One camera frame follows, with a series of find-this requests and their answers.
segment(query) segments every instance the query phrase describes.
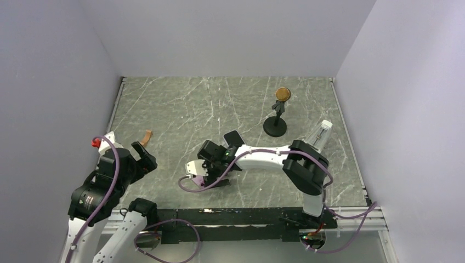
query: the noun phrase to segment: marble tabletop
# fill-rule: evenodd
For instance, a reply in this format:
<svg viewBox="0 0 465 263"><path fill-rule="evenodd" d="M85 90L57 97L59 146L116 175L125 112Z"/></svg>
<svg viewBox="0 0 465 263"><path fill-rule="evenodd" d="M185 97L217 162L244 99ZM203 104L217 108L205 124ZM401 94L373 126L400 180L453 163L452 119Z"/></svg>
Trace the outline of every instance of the marble tabletop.
<svg viewBox="0 0 465 263"><path fill-rule="evenodd" d="M279 87L292 92L282 118L287 133L272 138L263 131ZM185 163L196 158L205 140L223 144L223 134L238 130L250 146L276 147L305 139L323 119L333 123L322 154L329 160L334 184L329 206L366 205L333 90L327 77L129 77L125 80L111 126L129 148L147 129L147 150L158 168L130 185L119 207L137 198L159 208L258 208L302 206L302 194L281 171L254 169L230 174L231 185L201 193L181 190L177 181ZM185 180L186 187L196 188Z"/></svg>

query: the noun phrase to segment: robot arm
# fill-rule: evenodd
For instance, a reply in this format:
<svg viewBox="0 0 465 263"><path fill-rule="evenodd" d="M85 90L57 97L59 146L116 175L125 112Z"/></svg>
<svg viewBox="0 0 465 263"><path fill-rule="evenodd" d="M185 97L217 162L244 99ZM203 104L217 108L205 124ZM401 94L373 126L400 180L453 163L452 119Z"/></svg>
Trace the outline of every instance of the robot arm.
<svg viewBox="0 0 465 263"><path fill-rule="evenodd" d="M196 176L193 178L196 184L200 187L207 187L216 182L237 156L249 152L249 154L238 159L231 170L260 168L284 171L297 189L303 193L304 214L308 215L307 217L311 221L319 222L323 211L323 185L326 174L312 160L299 154L287 154L286 152L298 151L306 153L327 168L329 162L320 152L329 137L331 127L330 122L323 121L307 139L311 145L302 140L295 140L288 146L250 147L245 145L242 139L239 140L239 134L237 134L239 138L234 140L236 143L229 145L228 148L207 140L197 154L201 160L186 164L186 171L188 174ZM257 149L268 151L255 152L254 150ZM229 184L229 181L225 179L216 186L227 184Z"/></svg>
<svg viewBox="0 0 465 263"><path fill-rule="evenodd" d="M90 215L109 191L116 170L115 155L110 149L110 145L106 141L93 141L92 145L98 147L100 153L98 167L91 172L81 187L73 191L71 196L68 211L70 216L69 231L61 262L85 263L92 262L92 258L96 262L115 262L115 260L119 260L116 257L121 251L119 248L132 242L135 235L144 229L147 223L153 223L157 220L156 204L140 198L136 199L130 205L132 209L127 214L128 220L125 219L126 222L123 222L106 246L94 257L108 217L113 208L119 204L120 197L124 195L129 184L138 181L157 168L155 157L150 155L139 142L131 144L140 156L140 160L136 161L129 150L116 143L113 132L106 134L105 137L114 144L119 156L120 169L116 185L108 200L86 225ZM85 227L84 232L76 244L72 245L82 227Z"/></svg>

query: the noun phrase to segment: white wall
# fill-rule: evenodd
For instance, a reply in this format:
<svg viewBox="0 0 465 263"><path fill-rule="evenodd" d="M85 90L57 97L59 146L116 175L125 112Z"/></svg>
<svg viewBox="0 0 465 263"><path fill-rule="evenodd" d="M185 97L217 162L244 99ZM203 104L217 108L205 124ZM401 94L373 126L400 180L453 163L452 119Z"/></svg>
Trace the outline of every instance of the white wall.
<svg viewBox="0 0 465 263"><path fill-rule="evenodd" d="M1 1L1 262L58 261L118 82L78 2Z"/></svg>
<svg viewBox="0 0 465 263"><path fill-rule="evenodd" d="M375 0L81 0L124 76L335 76Z"/></svg>
<svg viewBox="0 0 465 263"><path fill-rule="evenodd" d="M378 0L336 77L400 262L465 256L465 2Z"/></svg>

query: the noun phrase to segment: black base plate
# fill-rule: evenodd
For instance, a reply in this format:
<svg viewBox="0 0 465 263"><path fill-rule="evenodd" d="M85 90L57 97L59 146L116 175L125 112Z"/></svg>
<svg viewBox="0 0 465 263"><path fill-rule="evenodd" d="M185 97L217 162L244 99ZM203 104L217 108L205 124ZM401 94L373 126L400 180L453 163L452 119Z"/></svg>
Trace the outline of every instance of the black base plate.
<svg viewBox="0 0 465 263"><path fill-rule="evenodd" d="M274 126L275 119L276 116L266 119L263 123L263 130L271 137L281 137L287 131L287 124L283 119L279 118L277 125Z"/></svg>

